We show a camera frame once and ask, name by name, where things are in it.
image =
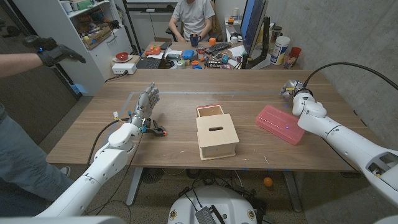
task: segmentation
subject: person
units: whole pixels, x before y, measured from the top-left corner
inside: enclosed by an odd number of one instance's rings
[[[169,28],[179,42],[190,41],[191,34],[199,35],[200,41],[207,41],[210,39],[208,33],[214,15],[210,0],[183,0],[175,7]],[[178,21],[184,23],[184,36],[177,30]]]
[[[65,58],[73,58],[73,53],[78,55],[66,46],[58,45],[52,50],[43,50],[37,54],[2,54],[0,78],[10,77],[43,64],[51,67]],[[4,105],[0,103],[0,216],[37,215],[40,210],[32,214],[21,208],[23,205],[34,207],[31,204],[37,203],[37,197],[31,197],[32,195],[55,201],[71,186],[73,181],[67,177],[70,168],[64,167],[60,170],[47,163],[46,157],[46,153],[7,115]],[[22,195],[21,189],[30,193]]]

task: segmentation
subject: sleeve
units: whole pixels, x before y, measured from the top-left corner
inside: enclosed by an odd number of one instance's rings
[[[210,19],[212,16],[215,15],[210,0],[205,0],[205,5],[203,6],[203,14],[205,15],[205,19]]]
[[[181,13],[181,4],[178,3],[178,4],[175,6],[175,8],[174,8],[174,12],[173,12],[172,17],[173,17],[174,19],[176,19],[177,21],[179,21],[179,20],[180,20],[180,13]]]

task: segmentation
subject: gray t-shirt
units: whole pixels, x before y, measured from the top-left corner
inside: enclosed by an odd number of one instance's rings
[[[0,103],[0,124],[6,118],[6,116],[7,116],[6,108],[4,107],[4,105]]]
[[[210,0],[195,0],[191,4],[188,4],[187,0],[182,0],[177,3],[172,17],[184,23],[184,38],[189,41],[191,34],[200,35],[206,26],[205,20],[214,15]]]

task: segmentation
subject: pink plastic container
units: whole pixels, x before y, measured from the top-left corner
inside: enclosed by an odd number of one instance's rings
[[[267,105],[257,116],[256,124],[281,139],[296,145],[304,134],[297,125],[298,118]]]

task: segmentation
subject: robot finger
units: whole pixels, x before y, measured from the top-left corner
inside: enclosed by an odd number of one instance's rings
[[[150,93],[152,92],[152,89],[155,87],[155,83],[151,83],[146,89],[145,92],[146,93]]]
[[[151,107],[152,109],[154,109],[155,105],[157,104],[157,102],[159,102],[159,100],[160,100],[160,98],[156,98],[155,101],[154,101],[154,103],[151,104],[150,107]]]
[[[153,98],[156,95],[156,90],[153,89],[150,91],[150,93],[148,94],[149,99]]]
[[[149,99],[149,101],[154,101],[156,98],[158,98],[159,97],[159,94],[156,94],[156,95],[152,95],[152,97]]]

